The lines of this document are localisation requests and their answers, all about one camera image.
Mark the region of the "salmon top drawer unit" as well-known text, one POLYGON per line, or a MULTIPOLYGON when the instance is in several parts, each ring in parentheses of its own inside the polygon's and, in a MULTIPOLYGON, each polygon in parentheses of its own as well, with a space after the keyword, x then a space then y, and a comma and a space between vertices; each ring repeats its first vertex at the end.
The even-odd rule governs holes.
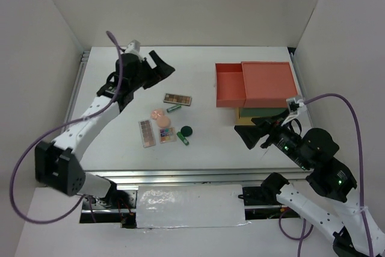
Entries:
POLYGON ((284 108, 298 95, 288 62, 217 63, 215 74, 218 108, 284 108))

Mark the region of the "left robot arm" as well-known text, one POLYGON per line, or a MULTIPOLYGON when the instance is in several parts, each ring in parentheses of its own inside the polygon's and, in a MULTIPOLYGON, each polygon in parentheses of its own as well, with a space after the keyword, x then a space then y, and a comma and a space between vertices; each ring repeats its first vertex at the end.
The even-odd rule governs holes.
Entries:
POLYGON ((85 172, 81 160, 93 140, 127 107, 138 89, 151 88, 175 71, 155 51, 149 55, 155 67, 134 51, 120 54, 115 71, 97 91, 80 121, 67 126, 51 142, 40 141, 36 145, 35 178, 39 183, 67 196, 91 195, 104 208, 111 208, 120 198, 128 197, 118 190, 115 182, 85 172))

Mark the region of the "green lip balm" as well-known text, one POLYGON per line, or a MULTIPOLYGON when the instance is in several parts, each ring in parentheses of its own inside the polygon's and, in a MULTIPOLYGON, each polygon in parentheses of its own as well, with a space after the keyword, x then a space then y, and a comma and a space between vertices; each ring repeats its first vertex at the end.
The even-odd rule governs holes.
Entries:
POLYGON ((178 138, 181 140, 181 142, 182 142, 184 145, 186 145, 186 146, 189 145, 189 141, 183 136, 183 134, 182 134, 180 131, 177 132, 177 136, 178 136, 178 138))
POLYGON ((171 113, 171 112, 176 111, 176 110, 181 109, 181 108, 182 108, 181 105, 173 105, 172 107, 167 108, 166 112, 171 113))

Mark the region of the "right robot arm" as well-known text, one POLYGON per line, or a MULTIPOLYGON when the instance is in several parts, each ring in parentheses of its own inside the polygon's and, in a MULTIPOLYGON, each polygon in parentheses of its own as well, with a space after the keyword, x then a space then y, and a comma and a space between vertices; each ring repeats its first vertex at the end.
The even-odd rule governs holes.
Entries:
POLYGON ((306 181, 314 192, 326 198, 335 213, 304 197, 281 174, 270 174, 260 192, 267 203, 280 203, 293 209, 322 232, 337 256, 381 256, 384 253, 384 232, 360 204, 360 192, 351 170, 335 158, 339 146, 331 135, 313 128, 301 136, 281 119, 253 119, 252 126, 234 127, 248 149, 261 138, 261 148, 278 148, 299 168, 309 171, 306 181))

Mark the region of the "green drawer unit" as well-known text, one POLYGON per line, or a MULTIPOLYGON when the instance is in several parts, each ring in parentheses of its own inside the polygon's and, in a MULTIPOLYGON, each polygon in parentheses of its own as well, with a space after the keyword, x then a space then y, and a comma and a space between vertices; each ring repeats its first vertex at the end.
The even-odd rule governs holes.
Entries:
POLYGON ((284 113, 286 108, 239 108, 239 117, 271 117, 284 113))

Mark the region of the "pink makeup sponge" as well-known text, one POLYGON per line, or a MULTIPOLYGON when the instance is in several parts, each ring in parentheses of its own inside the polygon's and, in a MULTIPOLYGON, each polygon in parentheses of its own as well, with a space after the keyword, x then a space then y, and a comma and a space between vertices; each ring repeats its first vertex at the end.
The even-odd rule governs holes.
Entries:
POLYGON ((157 108, 151 112, 150 117, 153 120, 157 120, 158 118, 164 116, 164 110, 162 108, 157 108))

